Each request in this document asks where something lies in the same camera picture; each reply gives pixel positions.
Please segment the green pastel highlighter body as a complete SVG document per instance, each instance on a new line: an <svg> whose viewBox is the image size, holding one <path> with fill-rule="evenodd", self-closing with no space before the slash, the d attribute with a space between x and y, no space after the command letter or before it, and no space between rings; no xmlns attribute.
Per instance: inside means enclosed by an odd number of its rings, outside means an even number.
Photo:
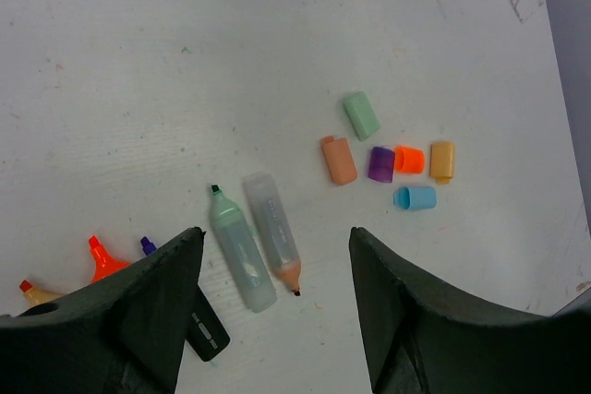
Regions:
<svg viewBox="0 0 591 394"><path fill-rule="evenodd" d="M211 185L210 220L245 306L254 313L272 306L276 291L244 213L218 185Z"/></svg>

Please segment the yellow pastel cap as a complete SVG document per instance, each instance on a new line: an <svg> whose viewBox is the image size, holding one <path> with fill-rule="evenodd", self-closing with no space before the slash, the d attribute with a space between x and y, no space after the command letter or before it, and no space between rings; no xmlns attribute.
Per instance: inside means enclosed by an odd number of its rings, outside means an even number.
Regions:
<svg viewBox="0 0 591 394"><path fill-rule="evenodd" d="M429 177L439 185L448 185L454 178L455 145L438 141L430 148Z"/></svg>

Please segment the purple cap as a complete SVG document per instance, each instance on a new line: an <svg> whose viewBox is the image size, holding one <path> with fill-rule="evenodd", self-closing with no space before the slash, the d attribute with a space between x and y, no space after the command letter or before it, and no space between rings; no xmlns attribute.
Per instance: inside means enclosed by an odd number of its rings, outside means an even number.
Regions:
<svg viewBox="0 0 591 394"><path fill-rule="evenodd" d="M394 151L384 147L373 147L370 152L368 178L380 183L391 183L394 171Z"/></svg>

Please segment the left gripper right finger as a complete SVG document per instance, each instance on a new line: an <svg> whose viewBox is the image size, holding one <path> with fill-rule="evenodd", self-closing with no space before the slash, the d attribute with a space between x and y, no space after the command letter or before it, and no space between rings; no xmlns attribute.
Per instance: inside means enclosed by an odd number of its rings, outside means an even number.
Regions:
<svg viewBox="0 0 591 394"><path fill-rule="evenodd" d="M350 232L356 305L375 393L587 393L590 309L539 316L467 293Z"/></svg>

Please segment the green pastel cap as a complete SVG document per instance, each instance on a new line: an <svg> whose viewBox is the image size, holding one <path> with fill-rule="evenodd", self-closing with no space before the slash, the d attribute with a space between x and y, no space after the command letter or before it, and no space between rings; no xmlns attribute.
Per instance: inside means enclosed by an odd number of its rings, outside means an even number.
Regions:
<svg viewBox="0 0 591 394"><path fill-rule="evenodd" d="M380 122L365 92L357 92L343 100L345 113L360 141L380 130Z"/></svg>

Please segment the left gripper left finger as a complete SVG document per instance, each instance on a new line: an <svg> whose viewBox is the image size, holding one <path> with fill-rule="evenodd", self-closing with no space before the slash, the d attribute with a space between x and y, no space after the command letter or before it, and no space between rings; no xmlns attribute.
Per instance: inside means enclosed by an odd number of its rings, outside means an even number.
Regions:
<svg viewBox="0 0 591 394"><path fill-rule="evenodd" d="M174 392L203 243L188 228L106 278L2 316L2 392Z"/></svg>

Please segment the orange pastel cap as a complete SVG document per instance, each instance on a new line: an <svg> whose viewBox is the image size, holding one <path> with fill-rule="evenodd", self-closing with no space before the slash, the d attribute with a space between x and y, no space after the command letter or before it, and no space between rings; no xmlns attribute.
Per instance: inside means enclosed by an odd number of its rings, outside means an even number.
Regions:
<svg viewBox="0 0 591 394"><path fill-rule="evenodd" d="M336 185L354 182L357 170L348 140L328 136L320 141L320 146L332 182Z"/></svg>

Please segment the purple black highlighter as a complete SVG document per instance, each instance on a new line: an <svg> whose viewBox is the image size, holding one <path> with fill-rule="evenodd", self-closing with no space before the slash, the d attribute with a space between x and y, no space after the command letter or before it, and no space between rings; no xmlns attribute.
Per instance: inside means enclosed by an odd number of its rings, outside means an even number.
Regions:
<svg viewBox="0 0 591 394"><path fill-rule="evenodd" d="M192 287L195 291L186 342L203 362L210 362L230 344L231 338L196 281Z"/></svg>

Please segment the orange cap black highlighter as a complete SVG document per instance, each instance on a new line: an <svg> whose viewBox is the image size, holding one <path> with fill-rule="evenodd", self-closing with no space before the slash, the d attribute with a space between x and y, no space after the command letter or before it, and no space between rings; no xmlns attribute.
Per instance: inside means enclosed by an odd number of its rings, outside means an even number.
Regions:
<svg viewBox="0 0 591 394"><path fill-rule="evenodd" d="M92 236L88 240L88 243L90 253L95 263L95 270L90 281L91 283L95 283L108 276L111 276L119 270L124 269L130 265L130 262L128 261L112 257L96 236Z"/></svg>

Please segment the orange neon cap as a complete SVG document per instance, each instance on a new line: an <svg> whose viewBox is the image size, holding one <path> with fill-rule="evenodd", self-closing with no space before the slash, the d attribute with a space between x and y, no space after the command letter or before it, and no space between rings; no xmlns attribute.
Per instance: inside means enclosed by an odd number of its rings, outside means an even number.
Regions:
<svg viewBox="0 0 591 394"><path fill-rule="evenodd" d="M425 168L424 151L399 145L394 150L393 166L396 173L421 174Z"/></svg>

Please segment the light blue cap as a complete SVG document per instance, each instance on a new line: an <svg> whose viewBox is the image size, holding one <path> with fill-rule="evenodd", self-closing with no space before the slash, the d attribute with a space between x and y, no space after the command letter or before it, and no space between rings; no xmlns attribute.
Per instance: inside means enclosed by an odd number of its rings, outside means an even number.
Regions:
<svg viewBox="0 0 591 394"><path fill-rule="evenodd" d="M402 210L434 209L436 190L432 186L401 186L393 193L393 204Z"/></svg>

